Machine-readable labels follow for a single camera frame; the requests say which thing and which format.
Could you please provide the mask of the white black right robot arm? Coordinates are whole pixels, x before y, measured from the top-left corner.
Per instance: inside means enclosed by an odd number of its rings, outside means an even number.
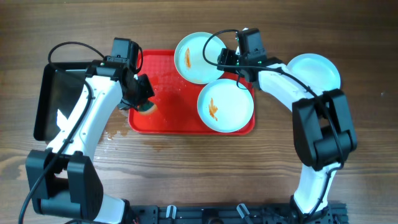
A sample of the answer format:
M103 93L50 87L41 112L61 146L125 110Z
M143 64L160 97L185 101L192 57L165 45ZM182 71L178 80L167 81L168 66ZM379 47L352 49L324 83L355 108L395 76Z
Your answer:
M245 61L242 52L226 48L217 56L219 70L245 78L292 112L294 148L302 171L290 199L289 220L310 223L327 216L333 178L358 145L335 65L310 53L298 55L288 64L264 54Z

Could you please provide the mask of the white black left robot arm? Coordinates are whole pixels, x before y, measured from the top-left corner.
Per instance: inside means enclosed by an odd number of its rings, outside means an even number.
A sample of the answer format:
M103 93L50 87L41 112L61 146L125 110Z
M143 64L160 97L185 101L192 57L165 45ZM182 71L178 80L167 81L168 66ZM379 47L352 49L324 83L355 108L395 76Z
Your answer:
M125 63L49 63L34 129L48 146L27 157L25 203L78 222L134 223L130 203L105 194L93 157L113 109L145 111L153 95L148 76Z

